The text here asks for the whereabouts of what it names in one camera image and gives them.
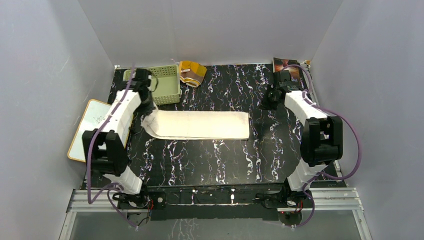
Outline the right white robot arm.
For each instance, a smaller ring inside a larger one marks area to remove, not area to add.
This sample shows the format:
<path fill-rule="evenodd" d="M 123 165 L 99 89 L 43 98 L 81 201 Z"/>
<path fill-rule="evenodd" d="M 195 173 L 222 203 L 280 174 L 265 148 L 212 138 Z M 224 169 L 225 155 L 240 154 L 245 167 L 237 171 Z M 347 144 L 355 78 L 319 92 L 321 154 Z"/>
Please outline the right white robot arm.
<path fill-rule="evenodd" d="M 299 164 L 287 178 L 290 188 L 282 192 L 282 202 L 295 207 L 302 199 L 301 191 L 308 189 L 311 179 L 317 177 L 333 161 L 343 155 L 343 121 L 319 110 L 290 72 L 273 74 L 263 104 L 267 110 L 276 110 L 279 104 L 289 109 L 302 125 Z"/>

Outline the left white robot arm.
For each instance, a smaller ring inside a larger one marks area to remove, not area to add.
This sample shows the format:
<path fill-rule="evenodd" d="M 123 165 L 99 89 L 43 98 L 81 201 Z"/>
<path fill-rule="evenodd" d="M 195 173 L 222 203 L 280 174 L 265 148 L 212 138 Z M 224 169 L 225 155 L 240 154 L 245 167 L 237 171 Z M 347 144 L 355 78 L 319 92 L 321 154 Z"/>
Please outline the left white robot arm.
<path fill-rule="evenodd" d="M 87 188 L 91 188 L 91 175 L 100 174 L 123 188 L 130 202 L 137 208 L 149 203 L 149 194 L 142 190 L 143 181 L 130 169 L 125 141 L 134 113 L 148 116 L 153 113 L 151 84 L 153 73 L 145 68 L 132 69 L 123 89 L 108 112 L 93 130 L 82 133 L 87 167 Z"/>

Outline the white towel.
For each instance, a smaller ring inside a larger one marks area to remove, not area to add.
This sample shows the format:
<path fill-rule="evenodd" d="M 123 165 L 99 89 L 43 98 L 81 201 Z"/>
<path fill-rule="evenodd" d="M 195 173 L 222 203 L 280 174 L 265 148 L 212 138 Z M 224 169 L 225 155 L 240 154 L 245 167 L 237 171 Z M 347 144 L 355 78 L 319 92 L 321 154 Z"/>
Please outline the white towel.
<path fill-rule="evenodd" d="M 242 111 L 154 110 L 141 126 L 161 140 L 247 140 L 249 114 Z"/>

